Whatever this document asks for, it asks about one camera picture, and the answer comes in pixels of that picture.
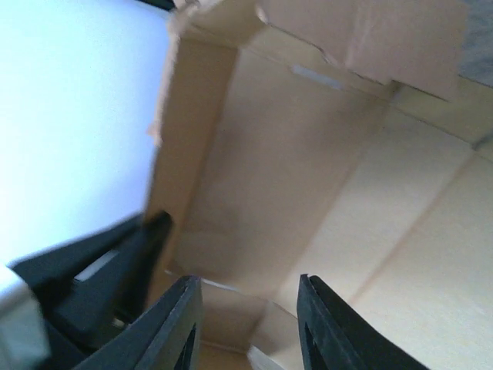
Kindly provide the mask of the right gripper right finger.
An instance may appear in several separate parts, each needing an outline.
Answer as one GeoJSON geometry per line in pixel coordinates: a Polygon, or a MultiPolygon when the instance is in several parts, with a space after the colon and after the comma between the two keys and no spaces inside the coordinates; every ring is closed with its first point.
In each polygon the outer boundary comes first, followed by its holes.
{"type": "Polygon", "coordinates": [[[427,369],[376,331],[316,275],[300,276],[297,317],[305,369],[427,369]]]}

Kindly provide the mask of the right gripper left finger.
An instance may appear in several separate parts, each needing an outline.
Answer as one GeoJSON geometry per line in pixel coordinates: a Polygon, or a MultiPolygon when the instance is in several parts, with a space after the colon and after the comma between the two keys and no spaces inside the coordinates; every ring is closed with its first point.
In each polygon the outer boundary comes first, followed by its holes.
{"type": "Polygon", "coordinates": [[[196,369],[202,321],[201,280],[181,277],[148,311],[76,368],[196,369]]]}

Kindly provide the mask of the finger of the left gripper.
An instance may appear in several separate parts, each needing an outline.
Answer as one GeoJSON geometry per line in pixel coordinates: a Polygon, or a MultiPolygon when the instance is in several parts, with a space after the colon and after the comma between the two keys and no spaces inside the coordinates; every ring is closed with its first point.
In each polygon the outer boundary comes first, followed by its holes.
{"type": "Polygon", "coordinates": [[[115,319],[134,322],[144,311],[150,276],[173,221],[166,212],[137,214],[96,234],[13,265],[48,321],[82,347],[116,335],[115,319]]]}

